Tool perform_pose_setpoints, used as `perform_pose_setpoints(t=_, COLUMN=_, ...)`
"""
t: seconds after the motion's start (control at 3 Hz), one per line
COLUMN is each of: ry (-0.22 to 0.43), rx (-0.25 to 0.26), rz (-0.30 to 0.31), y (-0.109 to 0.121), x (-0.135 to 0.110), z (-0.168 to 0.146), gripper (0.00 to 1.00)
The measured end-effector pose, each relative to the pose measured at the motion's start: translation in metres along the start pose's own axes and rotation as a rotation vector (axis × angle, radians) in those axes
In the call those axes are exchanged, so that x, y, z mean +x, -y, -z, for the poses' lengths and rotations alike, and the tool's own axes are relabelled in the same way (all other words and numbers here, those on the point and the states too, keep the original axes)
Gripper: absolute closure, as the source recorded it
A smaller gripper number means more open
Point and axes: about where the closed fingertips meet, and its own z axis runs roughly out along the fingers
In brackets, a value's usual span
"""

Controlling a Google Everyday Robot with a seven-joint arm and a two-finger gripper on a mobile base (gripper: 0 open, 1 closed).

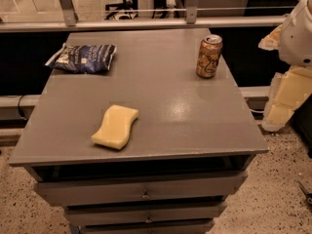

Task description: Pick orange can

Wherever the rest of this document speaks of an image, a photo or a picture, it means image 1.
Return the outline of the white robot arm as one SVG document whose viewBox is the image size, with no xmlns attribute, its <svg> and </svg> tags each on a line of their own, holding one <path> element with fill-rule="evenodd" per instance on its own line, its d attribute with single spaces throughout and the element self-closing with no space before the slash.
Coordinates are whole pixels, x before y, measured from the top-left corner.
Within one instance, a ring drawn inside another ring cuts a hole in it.
<svg viewBox="0 0 312 234">
<path fill-rule="evenodd" d="M 279 58 L 290 64 L 312 66 L 312 0 L 300 0 L 282 24 Z"/>
</svg>

